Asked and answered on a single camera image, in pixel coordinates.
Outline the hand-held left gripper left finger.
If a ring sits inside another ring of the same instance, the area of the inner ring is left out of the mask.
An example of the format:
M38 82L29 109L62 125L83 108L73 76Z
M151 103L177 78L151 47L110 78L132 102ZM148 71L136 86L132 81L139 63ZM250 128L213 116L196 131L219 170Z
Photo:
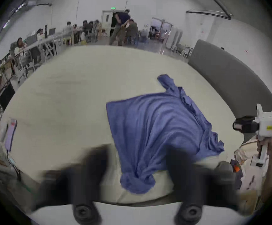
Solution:
M101 216L95 202L101 200L101 182L108 168L108 145L92 148L74 168L71 203L80 225L100 225Z

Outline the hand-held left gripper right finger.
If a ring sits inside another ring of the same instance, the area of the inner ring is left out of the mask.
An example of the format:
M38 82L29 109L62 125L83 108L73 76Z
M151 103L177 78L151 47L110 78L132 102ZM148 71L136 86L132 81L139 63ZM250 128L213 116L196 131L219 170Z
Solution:
M196 225L205 204L205 186L202 173L193 164L186 151L168 147L166 166L174 185L174 194L181 205L175 215L177 225Z

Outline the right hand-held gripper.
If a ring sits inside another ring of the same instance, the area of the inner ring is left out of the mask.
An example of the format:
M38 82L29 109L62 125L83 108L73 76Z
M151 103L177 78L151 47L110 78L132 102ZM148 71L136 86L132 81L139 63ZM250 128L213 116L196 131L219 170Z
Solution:
M257 115L237 118L233 122L233 130L242 134L256 134L257 141L263 141L272 137L272 111L264 112L261 104L256 104ZM268 144L262 145L258 154L252 155L250 165L253 167L264 167L268 159Z

